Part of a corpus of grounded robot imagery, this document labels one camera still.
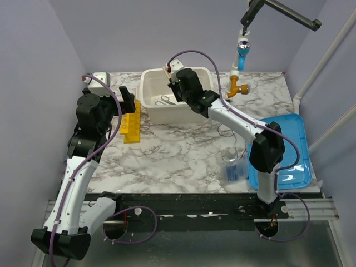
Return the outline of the yellow test tube rack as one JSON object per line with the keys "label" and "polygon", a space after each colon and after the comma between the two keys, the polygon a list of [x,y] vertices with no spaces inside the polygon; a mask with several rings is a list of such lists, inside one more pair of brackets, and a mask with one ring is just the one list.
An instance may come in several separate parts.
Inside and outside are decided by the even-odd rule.
{"label": "yellow test tube rack", "polygon": [[125,144],[140,143],[141,141],[141,103],[134,101],[135,112],[123,115],[120,134],[123,136]]}

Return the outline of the white plastic tub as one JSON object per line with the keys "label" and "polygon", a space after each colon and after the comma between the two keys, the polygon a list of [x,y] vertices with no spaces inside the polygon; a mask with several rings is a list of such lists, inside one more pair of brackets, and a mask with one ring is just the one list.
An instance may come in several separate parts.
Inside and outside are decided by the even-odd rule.
{"label": "white plastic tub", "polygon": [[[194,113],[186,103],[175,100],[168,84],[169,81],[162,69],[148,69],[141,75],[137,98],[146,109],[151,123],[162,125],[204,122],[206,120],[204,116]],[[175,105],[156,106],[155,102],[160,100],[161,95],[167,95]]]}

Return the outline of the bag of blue pipettes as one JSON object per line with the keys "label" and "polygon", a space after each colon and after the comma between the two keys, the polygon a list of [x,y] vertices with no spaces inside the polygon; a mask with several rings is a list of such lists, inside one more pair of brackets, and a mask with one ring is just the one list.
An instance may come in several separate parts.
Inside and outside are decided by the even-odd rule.
{"label": "bag of blue pipettes", "polygon": [[241,159],[223,158],[220,177],[223,184],[233,184],[248,179],[249,166],[247,159],[245,157]]}

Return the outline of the wooden stick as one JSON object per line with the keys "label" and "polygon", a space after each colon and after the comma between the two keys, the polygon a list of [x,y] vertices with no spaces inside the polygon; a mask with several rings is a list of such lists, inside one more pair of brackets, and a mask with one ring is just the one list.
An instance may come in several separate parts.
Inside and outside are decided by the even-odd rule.
{"label": "wooden stick", "polygon": [[171,71],[170,71],[170,68],[167,65],[164,65],[162,67],[162,70],[163,70],[165,76],[167,77],[167,79],[169,80],[169,82],[171,82]]}

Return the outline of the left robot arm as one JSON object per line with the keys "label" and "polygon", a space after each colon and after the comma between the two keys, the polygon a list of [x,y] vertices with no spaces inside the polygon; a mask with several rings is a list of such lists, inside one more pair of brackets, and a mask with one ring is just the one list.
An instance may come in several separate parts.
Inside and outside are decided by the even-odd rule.
{"label": "left robot arm", "polygon": [[31,242],[45,254],[82,260],[92,234],[103,221],[107,217],[119,219],[123,214],[118,195],[109,192],[101,194],[98,203],[81,214],[89,181],[109,142],[106,134],[113,117],[136,110],[134,94],[125,86],[119,90],[122,101],[111,95],[96,95],[88,88],[77,100],[77,124],[68,141],[67,166],[57,200],[44,225],[31,234]]}

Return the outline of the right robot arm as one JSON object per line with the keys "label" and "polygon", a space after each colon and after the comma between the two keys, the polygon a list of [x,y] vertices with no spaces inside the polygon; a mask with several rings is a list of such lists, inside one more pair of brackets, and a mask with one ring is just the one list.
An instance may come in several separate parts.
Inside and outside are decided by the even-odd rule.
{"label": "right robot arm", "polygon": [[216,92],[204,90],[191,68],[171,71],[164,67],[163,70],[177,102],[184,102],[194,113],[223,124],[251,145],[249,162],[258,171],[259,183],[256,212],[263,218],[270,217],[276,212],[274,202],[278,198],[273,172],[280,166],[285,152],[279,124],[256,120],[226,103]]}

